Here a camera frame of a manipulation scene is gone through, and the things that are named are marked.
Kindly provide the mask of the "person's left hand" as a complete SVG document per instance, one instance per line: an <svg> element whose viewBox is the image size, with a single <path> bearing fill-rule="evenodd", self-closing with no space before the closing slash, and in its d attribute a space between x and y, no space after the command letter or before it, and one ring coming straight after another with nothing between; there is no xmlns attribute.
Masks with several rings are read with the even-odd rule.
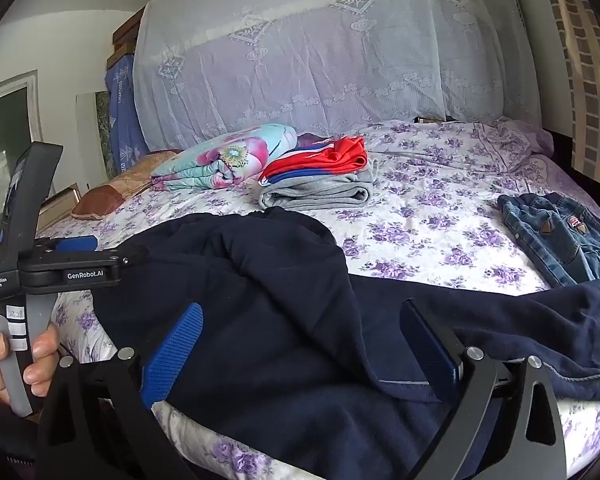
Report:
<svg viewBox="0 0 600 480"><path fill-rule="evenodd" d="M46 331L39 334L32 344L33 362L20 373L20 382L30 387L34 396L44 398L50 390L59 362L59 333L50 323ZM8 338L0 333L0 403L8 405L12 395L8 392L14 384L18 361Z"/></svg>

